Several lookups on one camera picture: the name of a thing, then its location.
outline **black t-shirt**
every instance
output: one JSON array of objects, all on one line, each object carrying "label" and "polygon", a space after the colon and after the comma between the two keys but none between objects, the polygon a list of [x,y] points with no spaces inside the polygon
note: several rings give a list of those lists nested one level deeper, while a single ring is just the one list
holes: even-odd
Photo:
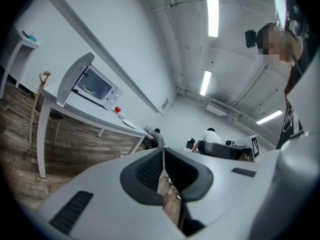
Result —
[{"label": "black t-shirt", "polygon": [[[299,65],[299,68],[302,72],[302,74],[305,73],[307,70],[309,64],[311,63],[315,52],[318,47],[318,41],[315,37],[311,36],[309,38],[306,38],[303,41],[303,50],[301,57],[299,58],[297,64]],[[297,65],[295,65],[292,68],[293,73],[293,84],[296,85],[297,82],[300,80],[302,75],[300,74]],[[281,130],[280,139],[278,141],[278,144],[276,146],[276,149],[280,149],[281,146],[293,135],[296,135],[298,133],[301,133],[303,131],[303,128],[299,122],[298,116],[295,113],[293,107],[291,105],[288,105],[285,111],[285,117],[283,122],[283,127]]]}]

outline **microwave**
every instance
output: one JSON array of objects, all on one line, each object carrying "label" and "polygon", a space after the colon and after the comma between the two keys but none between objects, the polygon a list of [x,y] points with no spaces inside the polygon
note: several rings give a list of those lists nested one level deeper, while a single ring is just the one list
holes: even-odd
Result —
[{"label": "microwave", "polygon": [[111,110],[123,92],[92,65],[92,53],[79,58],[64,75],[57,94],[56,103],[63,107],[71,92]]}]

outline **ceiling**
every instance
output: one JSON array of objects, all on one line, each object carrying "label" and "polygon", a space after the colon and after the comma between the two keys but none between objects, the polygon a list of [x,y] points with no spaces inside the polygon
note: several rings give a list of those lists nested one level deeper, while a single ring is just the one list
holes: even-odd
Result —
[{"label": "ceiling", "polygon": [[284,116],[263,125],[255,121],[281,109],[290,68],[269,63],[245,31],[275,22],[274,0],[219,0],[218,37],[208,36],[206,0],[148,0],[166,44],[175,83],[200,93],[205,70],[212,72],[206,96],[230,106],[230,114],[272,145]]}]

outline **small blue object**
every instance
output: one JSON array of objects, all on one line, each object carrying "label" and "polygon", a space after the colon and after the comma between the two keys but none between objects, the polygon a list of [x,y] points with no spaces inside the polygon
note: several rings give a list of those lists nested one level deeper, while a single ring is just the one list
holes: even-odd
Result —
[{"label": "small blue object", "polygon": [[32,41],[32,42],[37,42],[37,39],[36,39],[36,37],[35,36],[33,36],[33,35],[29,35],[29,39]]}]

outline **white table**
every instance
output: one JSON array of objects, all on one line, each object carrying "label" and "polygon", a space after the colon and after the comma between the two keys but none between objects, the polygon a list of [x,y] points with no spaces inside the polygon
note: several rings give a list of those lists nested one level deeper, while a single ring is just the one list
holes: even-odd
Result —
[{"label": "white table", "polygon": [[45,87],[42,93],[42,95],[45,96],[45,99],[41,108],[36,136],[36,155],[41,178],[46,178],[45,138],[51,109],[101,129],[107,129],[112,132],[137,137],[136,142],[129,151],[130,154],[134,153],[144,137],[148,136],[142,128],[139,128],[133,122],[132,123],[136,128],[131,128],[124,124],[113,111],[105,110],[103,107],[96,105],[73,92],[70,93],[64,107],[57,105],[56,98],[58,88],[59,84],[53,83]]},{"label": "white table", "polygon": [[[8,57],[7,63],[4,66],[4,75],[1,81],[0,86],[0,100],[4,97],[6,82],[8,78],[8,74],[10,73],[10,70],[12,69],[13,63],[15,60],[19,60],[16,62],[16,66],[19,67],[19,73],[16,79],[15,88],[19,87],[20,81],[24,75],[25,69],[33,56],[34,52],[37,50],[39,45],[35,42],[32,42],[28,38],[26,38],[22,33],[20,33],[17,29],[13,28],[11,32],[9,33],[10,36],[12,36],[16,40],[15,47],[11,53],[11,55]],[[21,57],[17,56],[19,54],[19,51],[21,51],[21,48],[29,47],[31,48],[31,51],[27,55],[22,55]]]}]

